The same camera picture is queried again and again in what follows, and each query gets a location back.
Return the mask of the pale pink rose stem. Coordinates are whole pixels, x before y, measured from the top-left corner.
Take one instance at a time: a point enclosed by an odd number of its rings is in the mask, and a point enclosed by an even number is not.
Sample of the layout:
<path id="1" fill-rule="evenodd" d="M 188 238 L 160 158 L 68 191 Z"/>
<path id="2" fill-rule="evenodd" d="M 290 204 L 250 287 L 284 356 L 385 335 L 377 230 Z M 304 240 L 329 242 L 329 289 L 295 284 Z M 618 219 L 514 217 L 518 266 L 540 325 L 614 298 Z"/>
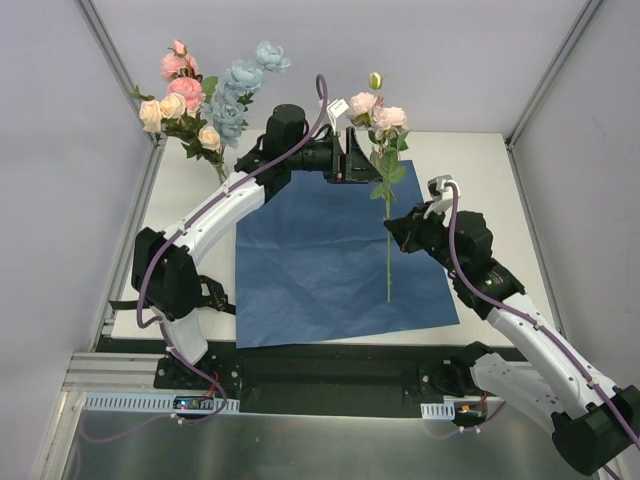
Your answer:
<path id="1" fill-rule="evenodd" d="M 400 165 L 400 158 L 401 153 L 408 149 L 407 137 L 410 131 L 405 110 L 386 105 L 382 95 L 384 81 L 385 76 L 380 73 L 370 73 L 368 90 L 349 99 L 347 117 L 353 127 L 367 132 L 371 144 L 369 162 L 382 178 L 370 198 L 384 202 L 384 220 L 390 220 L 392 203 L 396 201 L 393 186 L 406 175 L 406 168 Z"/>

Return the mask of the blue wrapping paper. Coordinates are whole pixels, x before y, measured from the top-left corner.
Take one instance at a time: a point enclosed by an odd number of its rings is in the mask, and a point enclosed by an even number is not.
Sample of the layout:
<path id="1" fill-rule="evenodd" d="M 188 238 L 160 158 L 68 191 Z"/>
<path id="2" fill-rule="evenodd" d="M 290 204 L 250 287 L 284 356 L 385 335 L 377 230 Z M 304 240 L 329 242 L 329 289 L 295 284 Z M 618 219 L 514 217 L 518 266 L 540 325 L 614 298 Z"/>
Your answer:
<path id="1" fill-rule="evenodd" d="M 236 343 L 301 344 L 456 325 L 443 268 L 388 245 L 371 184 L 291 182 L 236 228 Z"/>

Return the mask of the blue flower stem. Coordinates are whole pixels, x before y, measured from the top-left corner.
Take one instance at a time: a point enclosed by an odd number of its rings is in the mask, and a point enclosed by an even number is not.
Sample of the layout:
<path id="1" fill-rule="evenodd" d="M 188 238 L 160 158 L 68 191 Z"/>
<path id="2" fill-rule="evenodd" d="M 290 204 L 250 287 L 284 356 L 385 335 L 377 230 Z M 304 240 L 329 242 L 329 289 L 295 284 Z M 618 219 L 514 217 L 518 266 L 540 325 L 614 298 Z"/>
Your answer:
<path id="1" fill-rule="evenodd" d="M 248 127 L 248 110 L 268 73 L 283 73 L 291 65 L 281 46 L 261 41 L 253 60 L 235 60 L 203 105 L 203 117 L 220 137 L 221 147 L 236 148 Z"/>

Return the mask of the cream rose stem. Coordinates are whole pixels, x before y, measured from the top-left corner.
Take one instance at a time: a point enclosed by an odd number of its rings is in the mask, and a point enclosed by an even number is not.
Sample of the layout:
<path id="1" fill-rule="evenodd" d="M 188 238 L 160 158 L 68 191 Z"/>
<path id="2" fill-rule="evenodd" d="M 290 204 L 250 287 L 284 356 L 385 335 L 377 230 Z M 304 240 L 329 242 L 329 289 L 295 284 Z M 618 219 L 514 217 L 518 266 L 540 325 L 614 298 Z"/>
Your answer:
<path id="1" fill-rule="evenodd" d="M 212 167 L 224 162 L 224 147 L 218 131 L 200 117 L 186 113 L 186 102 L 179 94 L 167 94 L 161 101 L 143 95 L 135 86 L 132 96 L 140 101 L 139 118 L 145 132 L 159 141 L 162 137 L 177 138 L 187 158 L 204 159 Z"/>

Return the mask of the black printed ribbon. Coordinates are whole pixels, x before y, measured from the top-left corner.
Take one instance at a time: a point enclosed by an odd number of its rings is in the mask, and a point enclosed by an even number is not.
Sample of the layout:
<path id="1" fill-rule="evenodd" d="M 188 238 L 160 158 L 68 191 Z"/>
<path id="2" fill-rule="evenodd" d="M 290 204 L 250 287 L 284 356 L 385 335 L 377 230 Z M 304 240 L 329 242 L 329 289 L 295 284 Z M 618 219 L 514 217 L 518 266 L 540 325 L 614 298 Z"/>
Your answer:
<path id="1" fill-rule="evenodd" d="M 236 306 L 229 302 L 229 296 L 221 283 L 206 275 L 200 275 L 199 281 L 202 294 L 196 302 L 197 308 L 211 308 L 230 315 L 236 314 Z M 137 308 L 136 300 L 109 300 L 108 303 L 114 311 L 135 310 Z"/>

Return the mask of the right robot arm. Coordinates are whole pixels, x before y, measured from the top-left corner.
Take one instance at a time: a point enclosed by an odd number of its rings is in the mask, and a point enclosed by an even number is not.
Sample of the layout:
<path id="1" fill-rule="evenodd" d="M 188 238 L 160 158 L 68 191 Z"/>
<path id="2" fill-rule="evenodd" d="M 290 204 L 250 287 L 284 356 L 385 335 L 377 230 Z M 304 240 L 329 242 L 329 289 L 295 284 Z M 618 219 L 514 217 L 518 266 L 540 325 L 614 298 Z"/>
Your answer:
<path id="1" fill-rule="evenodd" d="M 474 342 L 450 369 L 461 394 L 493 393 L 550 435 L 575 471 L 590 476 L 639 443 L 639 390 L 619 387 L 587 361 L 534 305 L 524 286 L 492 256 L 493 235 L 482 214 L 461 211 L 451 224 L 418 205 L 387 220 L 404 253 L 426 252 L 447 271 L 462 303 L 504 335 L 531 368 L 511 366 Z"/>

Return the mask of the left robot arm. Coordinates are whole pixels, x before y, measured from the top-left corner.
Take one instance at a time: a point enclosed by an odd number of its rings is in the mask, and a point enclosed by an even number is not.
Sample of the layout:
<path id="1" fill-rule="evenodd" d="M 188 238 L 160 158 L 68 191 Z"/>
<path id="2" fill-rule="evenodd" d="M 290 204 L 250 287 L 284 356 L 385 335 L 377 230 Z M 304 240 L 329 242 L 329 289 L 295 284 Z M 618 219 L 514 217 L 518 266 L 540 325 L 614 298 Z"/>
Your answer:
<path id="1" fill-rule="evenodd" d="M 131 271 L 139 294 L 136 309 L 152 310 L 151 320 L 160 325 L 169 352 L 181 359 L 176 375 L 188 388 L 202 388 L 211 377 L 198 314 L 203 308 L 221 310 L 226 298 L 219 284 L 197 271 L 209 250 L 279 193 L 295 171 L 320 172 L 338 185 L 380 181 L 354 128 L 347 128 L 344 139 L 336 132 L 336 120 L 348 109 L 345 100 L 336 100 L 310 127 L 301 107 L 276 106 L 255 146 L 210 197 L 165 229 L 144 228 L 137 234 Z"/>

